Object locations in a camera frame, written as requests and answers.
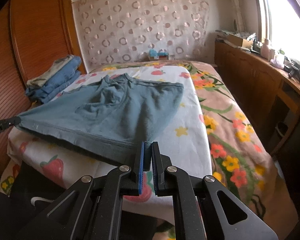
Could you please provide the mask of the blue-grey pants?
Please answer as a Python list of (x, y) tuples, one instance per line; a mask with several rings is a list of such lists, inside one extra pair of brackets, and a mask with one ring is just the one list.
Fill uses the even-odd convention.
[(183, 93), (181, 83), (106, 76), (21, 113), (17, 128), (111, 164), (129, 163), (143, 142), (144, 169), (149, 170), (151, 143), (175, 116)]

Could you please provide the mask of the white strawberry flower sheet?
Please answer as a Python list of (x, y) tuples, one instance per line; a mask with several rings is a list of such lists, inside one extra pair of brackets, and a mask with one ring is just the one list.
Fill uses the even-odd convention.
[[(202, 110), (190, 73), (184, 67), (172, 63), (160, 68), (107, 67), (104, 71), (81, 75), (66, 91), (95, 83), (105, 76), (115, 78), (125, 73), (139, 80), (183, 84), (184, 93), (175, 116), (154, 140), (158, 142), (161, 154), (168, 155), (174, 166), (199, 178), (211, 174), (209, 142)], [(7, 154), (15, 163), (25, 162), (64, 187), (70, 187), (83, 175), (100, 177), (113, 169), (105, 162), (37, 139), (17, 128), (13, 128), (8, 135)], [(123, 209), (174, 223), (172, 198), (154, 194), (151, 171), (143, 175), (142, 195), (126, 197)]]

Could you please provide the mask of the folded grey garment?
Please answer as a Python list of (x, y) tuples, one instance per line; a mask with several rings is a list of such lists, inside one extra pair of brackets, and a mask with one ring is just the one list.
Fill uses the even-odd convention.
[(67, 55), (66, 57), (57, 59), (53, 62), (52, 66), (44, 72), (42, 75), (35, 77), (34, 79), (30, 79), (26, 83), (26, 87), (43, 87), (45, 83), (53, 77), (59, 70), (61, 70), (68, 62), (70, 62), (74, 58), (74, 55)]

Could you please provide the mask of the pink floral bedspread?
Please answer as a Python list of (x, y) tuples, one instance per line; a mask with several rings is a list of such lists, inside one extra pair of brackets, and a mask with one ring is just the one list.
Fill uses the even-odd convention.
[(298, 222), (296, 208), (271, 156), (213, 66), (194, 61), (107, 67), (184, 67), (192, 79), (207, 131), (211, 174), (284, 239)]

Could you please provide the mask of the folded blue jeans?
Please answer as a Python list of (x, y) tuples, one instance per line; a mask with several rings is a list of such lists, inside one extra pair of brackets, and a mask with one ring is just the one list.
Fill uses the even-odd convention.
[(51, 77), (43, 87), (27, 88), (25, 92), (26, 96), (33, 102), (40, 102), (42, 104), (48, 103), (81, 75), (81, 72), (78, 70), (81, 63), (81, 58), (74, 56), (74, 58)]

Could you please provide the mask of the wooden headboard panel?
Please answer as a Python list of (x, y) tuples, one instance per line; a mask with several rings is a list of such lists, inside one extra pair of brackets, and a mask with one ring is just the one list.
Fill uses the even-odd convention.
[(81, 55), (71, 0), (8, 0), (0, 10), (0, 120), (30, 108), (26, 83)]

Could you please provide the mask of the wooden sideboard cabinet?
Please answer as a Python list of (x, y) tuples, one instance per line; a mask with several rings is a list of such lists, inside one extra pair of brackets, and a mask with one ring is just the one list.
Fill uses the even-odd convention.
[(278, 154), (300, 121), (300, 83), (265, 59), (219, 40), (215, 64), (266, 151)]

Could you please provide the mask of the pink circle-pattern curtain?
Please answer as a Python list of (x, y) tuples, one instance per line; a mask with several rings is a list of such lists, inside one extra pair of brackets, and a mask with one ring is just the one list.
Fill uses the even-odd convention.
[(151, 50), (197, 60), (206, 38), (206, 0), (78, 0), (72, 5), (87, 71), (143, 62)]

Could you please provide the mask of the cardboard box on sideboard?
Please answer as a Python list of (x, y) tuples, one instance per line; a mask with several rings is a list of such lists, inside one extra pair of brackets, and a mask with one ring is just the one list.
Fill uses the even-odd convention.
[(253, 46), (253, 41), (248, 41), (236, 35), (228, 34), (226, 38), (230, 43), (238, 47), (251, 49), (251, 47)]

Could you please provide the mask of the pink bottle on sideboard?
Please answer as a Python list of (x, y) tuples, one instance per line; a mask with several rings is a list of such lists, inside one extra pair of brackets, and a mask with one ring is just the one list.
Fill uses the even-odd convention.
[(265, 38), (264, 42), (262, 43), (262, 46), (261, 46), (260, 55), (264, 59), (268, 60), (269, 59), (269, 53), (270, 53), (269, 40)]

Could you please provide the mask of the window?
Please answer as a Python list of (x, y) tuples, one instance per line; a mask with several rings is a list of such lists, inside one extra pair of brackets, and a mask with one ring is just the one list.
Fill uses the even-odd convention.
[(288, 0), (256, 0), (260, 39), (300, 64), (300, 17)]

